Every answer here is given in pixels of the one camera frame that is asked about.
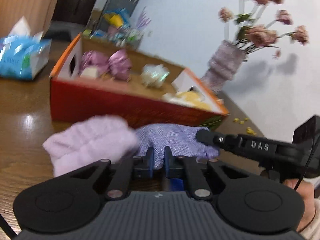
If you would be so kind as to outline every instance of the purple cloth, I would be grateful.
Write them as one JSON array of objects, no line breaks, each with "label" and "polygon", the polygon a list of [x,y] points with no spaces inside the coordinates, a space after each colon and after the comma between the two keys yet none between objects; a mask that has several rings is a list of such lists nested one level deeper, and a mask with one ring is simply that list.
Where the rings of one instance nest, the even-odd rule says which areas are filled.
[{"label": "purple cloth", "polygon": [[140,140],[137,156],[145,156],[148,147],[154,148],[154,168],[163,165],[164,147],[169,146],[173,156],[184,155],[199,159],[219,156],[218,147],[206,146],[196,140],[196,133],[204,127],[189,127],[179,124],[149,124],[136,129]]},{"label": "purple cloth", "polygon": [[96,65],[99,75],[110,72],[116,79],[128,81],[132,67],[125,49],[118,50],[110,58],[95,50],[85,52],[82,56],[80,74],[88,67]]},{"label": "purple cloth", "polygon": [[55,177],[101,159],[118,163],[132,156],[139,143],[134,130],[119,116],[95,116],[56,133],[44,143]]}]

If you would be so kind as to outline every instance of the tissue pack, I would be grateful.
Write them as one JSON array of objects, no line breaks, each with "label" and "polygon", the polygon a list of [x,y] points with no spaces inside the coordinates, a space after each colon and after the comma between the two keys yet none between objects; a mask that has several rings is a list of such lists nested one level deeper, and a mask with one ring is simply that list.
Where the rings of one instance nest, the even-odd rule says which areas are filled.
[{"label": "tissue pack", "polygon": [[48,63],[51,40],[13,35],[0,39],[0,76],[32,80]]}]

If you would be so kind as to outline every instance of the vase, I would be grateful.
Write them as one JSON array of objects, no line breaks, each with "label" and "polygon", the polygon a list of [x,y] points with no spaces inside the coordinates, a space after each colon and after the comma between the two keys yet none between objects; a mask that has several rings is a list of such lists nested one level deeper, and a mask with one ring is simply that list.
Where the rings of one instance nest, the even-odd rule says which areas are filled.
[{"label": "vase", "polygon": [[245,53],[229,41],[222,41],[218,50],[209,60],[209,69],[201,81],[214,93],[221,91],[227,80],[232,80]]}]

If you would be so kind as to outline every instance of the cardboard box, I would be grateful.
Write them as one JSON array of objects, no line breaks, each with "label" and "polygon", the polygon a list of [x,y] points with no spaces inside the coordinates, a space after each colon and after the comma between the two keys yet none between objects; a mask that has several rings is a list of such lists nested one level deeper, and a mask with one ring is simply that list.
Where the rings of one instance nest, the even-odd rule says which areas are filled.
[{"label": "cardboard box", "polygon": [[[119,48],[81,35],[71,42],[50,74],[52,120],[78,122],[95,115],[113,114],[126,119],[133,128],[150,123],[188,126],[211,123],[216,128],[228,115],[227,109],[191,70],[134,50],[127,49],[132,62],[132,75],[128,83],[81,78],[78,76],[79,65],[83,53],[89,50],[97,50],[110,57]],[[145,88],[141,84],[140,73],[145,64],[164,64],[170,70],[162,89]],[[212,108],[211,112],[161,99],[167,92],[185,92],[191,87],[202,93],[204,101]]]}]

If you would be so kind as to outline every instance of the wooden door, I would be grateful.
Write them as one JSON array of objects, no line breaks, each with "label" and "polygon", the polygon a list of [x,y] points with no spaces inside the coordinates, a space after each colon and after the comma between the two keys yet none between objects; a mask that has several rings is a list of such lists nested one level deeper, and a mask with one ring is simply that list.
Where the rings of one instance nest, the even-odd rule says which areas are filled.
[{"label": "wooden door", "polygon": [[54,21],[86,25],[96,0],[58,0]]}]

